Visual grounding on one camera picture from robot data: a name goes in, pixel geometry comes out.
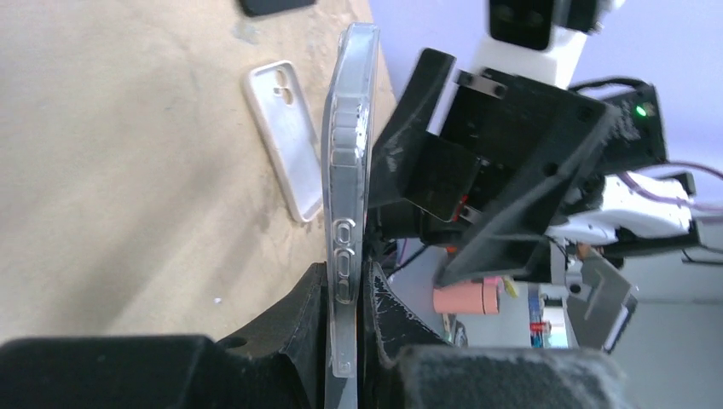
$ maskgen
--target pink container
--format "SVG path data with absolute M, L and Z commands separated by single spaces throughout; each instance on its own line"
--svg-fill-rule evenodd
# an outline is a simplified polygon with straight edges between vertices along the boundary
M 435 289 L 434 310 L 439 314 L 499 314 L 499 277 L 484 283 L 465 282 Z

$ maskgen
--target black phone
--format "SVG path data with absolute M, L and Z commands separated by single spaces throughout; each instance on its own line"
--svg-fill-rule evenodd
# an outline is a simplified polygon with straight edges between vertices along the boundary
M 244 14 L 249 17 L 276 14 L 316 4 L 316 0 L 239 0 Z

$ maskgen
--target phone case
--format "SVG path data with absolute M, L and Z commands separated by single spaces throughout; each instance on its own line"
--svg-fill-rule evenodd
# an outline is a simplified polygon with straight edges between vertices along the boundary
M 316 0 L 239 0 L 241 9 L 249 17 L 260 17 L 299 9 L 316 3 Z
M 277 61 L 251 70 L 246 97 L 293 219 L 314 220 L 323 206 L 321 165 L 309 106 L 292 63 Z
M 321 132 L 329 281 L 329 353 L 335 377 L 356 375 L 356 301 L 362 282 L 379 29 L 352 23 L 339 41 Z

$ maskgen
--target tabletop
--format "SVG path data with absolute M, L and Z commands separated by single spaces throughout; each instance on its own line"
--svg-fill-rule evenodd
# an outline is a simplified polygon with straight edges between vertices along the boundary
M 0 341 L 222 337 L 324 259 L 322 216 L 290 217 L 242 78 L 290 60 L 320 130 L 366 0 L 261 19 L 234 0 L 0 9 Z M 395 105 L 384 58 L 378 81 L 377 133 Z

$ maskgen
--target transparent phone case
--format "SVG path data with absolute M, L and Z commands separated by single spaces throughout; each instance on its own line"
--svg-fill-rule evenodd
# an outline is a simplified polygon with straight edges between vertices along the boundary
M 339 40 L 324 109 L 321 171 L 327 230 L 330 361 L 356 375 L 356 301 L 362 279 L 379 29 L 353 23 Z

